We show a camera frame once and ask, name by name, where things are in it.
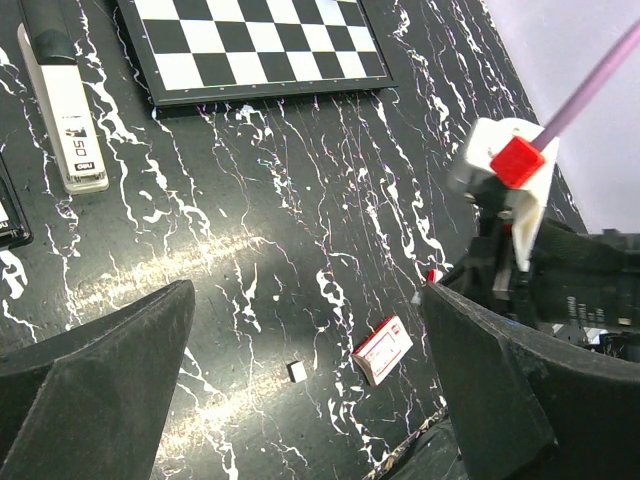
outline black marble-pattern table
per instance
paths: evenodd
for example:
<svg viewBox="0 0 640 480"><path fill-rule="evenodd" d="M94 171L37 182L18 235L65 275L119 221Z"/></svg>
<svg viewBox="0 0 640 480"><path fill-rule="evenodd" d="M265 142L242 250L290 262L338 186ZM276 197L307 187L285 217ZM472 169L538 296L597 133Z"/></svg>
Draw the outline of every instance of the black marble-pattern table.
<svg viewBox="0 0 640 480"><path fill-rule="evenodd" d="M35 233L0 254L1 352L192 279L196 318L153 479L362 478L442 404L410 300L474 231L446 174L474 119L533 113L479 0L366 3L398 88L169 118L148 102L114 3L62 0L111 180L71 198L18 7L0 0L0 148ZM550 209L578 225L556 180ZM393 313L414 345L371 388L350 353Z"/></svg>

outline chessboard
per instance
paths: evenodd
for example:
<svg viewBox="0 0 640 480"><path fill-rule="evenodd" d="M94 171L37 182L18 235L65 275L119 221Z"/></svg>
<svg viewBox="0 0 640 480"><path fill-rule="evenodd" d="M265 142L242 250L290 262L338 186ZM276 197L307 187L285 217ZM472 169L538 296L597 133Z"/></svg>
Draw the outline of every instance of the chessboard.
<svg viewBox="0 0 640 480"><path fill-rule="evenodd" d="M394 85L360 0L118 0L156 106Z"/></svg>

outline chessboard frame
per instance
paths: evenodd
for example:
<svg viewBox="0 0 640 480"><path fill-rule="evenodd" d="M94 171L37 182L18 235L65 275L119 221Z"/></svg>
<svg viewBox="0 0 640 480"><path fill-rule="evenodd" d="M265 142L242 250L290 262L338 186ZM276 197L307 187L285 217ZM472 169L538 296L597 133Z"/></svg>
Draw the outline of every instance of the chessboard frame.
<svg viewBox="0 0 640 480"><path fill-rule="evenodd" d="M156 107L178 107L215 103L221 101L250 100L256 98L285 97L291 95L313 95L322 93L338 93L348 91L377 90L396 87L392 69L385 55L383 46L378 40L374 22L364 6L363 0L356 0L361 12L365 16L367 27L372 34L377 54L380 58L386 76L364 77L358 79L335 79L296 81L286 83L265 83L259 85L232 85L226 87L205 87L189 90L167 90L160 77L159 69L150 43L146 40L146 31L142 19L138 15L134 0L117 0L120 7L120 19L124 21L124 28L133 46L133 53L137 58L141 74L151 94Z"/></svg>

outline white wall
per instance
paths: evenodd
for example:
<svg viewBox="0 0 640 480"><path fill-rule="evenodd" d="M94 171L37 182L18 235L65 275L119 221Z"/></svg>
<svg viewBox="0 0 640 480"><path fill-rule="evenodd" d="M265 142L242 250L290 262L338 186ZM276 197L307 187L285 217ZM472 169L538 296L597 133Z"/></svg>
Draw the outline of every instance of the white wall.
<svg viewBox="0 0 640 480"><path fill-rule="evenodd" d="M640 0L485 0L544 124L631 24ZM592 232L640 233L640 46L560 140Z"/></svg>

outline small red box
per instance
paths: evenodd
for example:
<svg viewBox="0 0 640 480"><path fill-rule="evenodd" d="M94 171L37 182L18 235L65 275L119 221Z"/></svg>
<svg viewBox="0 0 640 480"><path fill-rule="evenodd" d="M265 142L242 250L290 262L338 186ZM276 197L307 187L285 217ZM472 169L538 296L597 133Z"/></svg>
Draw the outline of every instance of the small red box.
<svg viewBox="0 0 640 480"><path fill-rule="evenodd" d="M490 163L498 178L509 188L520 188L545 163L542 154L521 137L513 137Z"/></svg>

